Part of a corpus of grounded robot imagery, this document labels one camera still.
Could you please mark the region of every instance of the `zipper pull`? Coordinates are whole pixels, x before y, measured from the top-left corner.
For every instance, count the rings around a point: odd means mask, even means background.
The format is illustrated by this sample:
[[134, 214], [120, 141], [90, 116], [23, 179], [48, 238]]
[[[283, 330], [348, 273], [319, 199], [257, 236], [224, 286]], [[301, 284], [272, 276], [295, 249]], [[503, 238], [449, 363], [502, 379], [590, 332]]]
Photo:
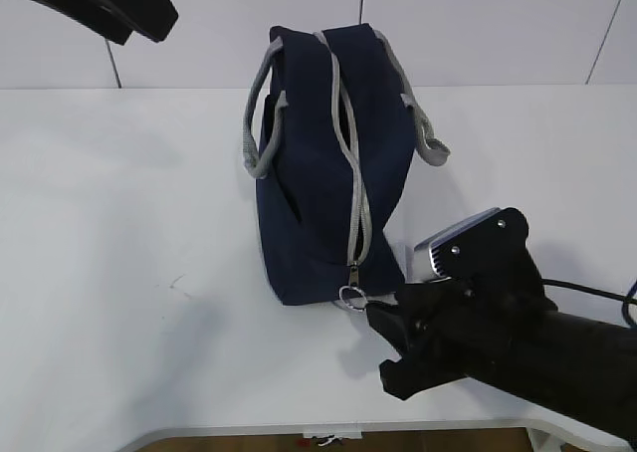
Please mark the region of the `zipper pull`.
[[355, 261], [349, 265], [349, 285], [358, 286], [358, 263]]

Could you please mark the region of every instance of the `cable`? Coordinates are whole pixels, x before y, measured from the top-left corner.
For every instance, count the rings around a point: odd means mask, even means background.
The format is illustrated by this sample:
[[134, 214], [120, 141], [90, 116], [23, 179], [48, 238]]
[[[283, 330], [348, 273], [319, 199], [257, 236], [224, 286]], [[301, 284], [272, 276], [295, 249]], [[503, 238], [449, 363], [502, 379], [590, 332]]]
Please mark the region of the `cable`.
[[567, 281], [549, 280], [546, 278], [542, 278], [541, 282], [545, 286], [555, 286], [557, 288], [580, 291], [589, 295], [600, 296], [609, 300], [619, 301], [622, 303], [621, 315], [624, 318], [624, 321], [628, 324], [628, 326], [630, 326], [630, 328], [637, 329], [637, 322], [630, 316], [630, 305], [637, 305], [637, 299], [635, 298], [635, 296], [637, 296], [637, 282], [635, 282], [626, 296], [618, 295], [616, 293], [610, 293], [608, 291], [596, 290], [595, 288], [578, 285], [576, 283], [569, 283]]
[[635, 295], [637, 295], [637, 281], [626, 295], [624, 304], [621, 305], [621, 316], [624, 317], [624, 321], [628, 323], [628, 326], [630, 326], [633, 330], [637, 330], [637, 321], [630, 316], [630, 305], [635, 304]]

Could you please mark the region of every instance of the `gray zipper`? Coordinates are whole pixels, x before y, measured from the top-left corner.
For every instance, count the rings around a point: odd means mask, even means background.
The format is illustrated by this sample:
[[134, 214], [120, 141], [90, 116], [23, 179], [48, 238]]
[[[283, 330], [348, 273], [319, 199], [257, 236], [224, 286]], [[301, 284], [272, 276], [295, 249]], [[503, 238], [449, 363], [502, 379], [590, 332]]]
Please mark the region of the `gray zipper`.
[[[316, 32], [315, 36], [324, 44], [331, 55], [331, 119], [340, 151], [347, 159], [352, 171], [352, 194], [351, 194], [351, 214], [349, 218], [349, 238], [347, 240], [347, 266], [349, 267], [350, 286], [358, 286], [358, 268], [365, 261], [371, 245], [372, 225], [367, 191], [360, 170], [360, 153], [358, 151], [358, 131], [356, 129], [356, 119], [354, 117], [353, 106], [347, 88], [340, 78], [340, 64], [338, 58], [329, 48], [329, 43], [323, 32]], [[340, 129], [340, 119], [338, 116], [338, 102], [342, 98], [347, 115], [347, 125], [349, 127], [349, 145], [345, 142], [344, 135]], [[362, 239], [362, 247], [356, 255], [356, 246], [359, 238]]]

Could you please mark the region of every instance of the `bag handle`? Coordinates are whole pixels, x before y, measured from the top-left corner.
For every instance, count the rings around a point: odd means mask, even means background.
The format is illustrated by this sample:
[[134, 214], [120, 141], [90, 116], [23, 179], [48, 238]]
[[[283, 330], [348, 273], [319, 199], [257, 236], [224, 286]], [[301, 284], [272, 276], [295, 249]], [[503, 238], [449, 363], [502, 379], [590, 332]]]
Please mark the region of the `bag handle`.
[[414, 117], [414, 123], [416, 125], [416, 150], [420, 157], [427, 163], [433, 166], [441, 166], [447, 161], [447, 157], [451, 153], [451, 150], [434, 134], [434, 128], [427, 117], [427, 114], [421, 109], [416, 101], [414, 92], [407, 80], [405, 71], [400, 65], [400, 62], [396, 58], [391, 45], [387, 38], [380, 31], [375, 31], [376, 37], [383, 45], [387, 58], [392, 67], [398, 73], [400, 82], [402, 83], [403, 94], [400, 96], [408, 109], [411, 109]]
[[275, 116], [272, 123], [272, 135], [270, 141], [263, 150], [261, 157], [259, 156], [259, 149], [257, 143], [252, 135], [252, 120], [255, 114], [255, 108], [257, 107], [257, 100], [259, 98], [259, 92], [261, 87], [266, 81], [268, 72], [272, 66], [274, 57], [283, 50], [283, 40], [281, 37], [275, 39], [263, 58], [257, 76], [255, 77], [250, 93], [248, 94], [248, 101], [246, 103], [246, 110], [243, 115], [243, 159], [244, 166], [248, 173], [253, 178], [265, 178], [272, 164], [272, 159], [277, 153], [279, 144], [281, 143], [281, 129], [283, 126], [282, 110], [288, 106], [288, 100], [286, 98], [286, 91], [281, 91], [277, 103], [275, 104]]

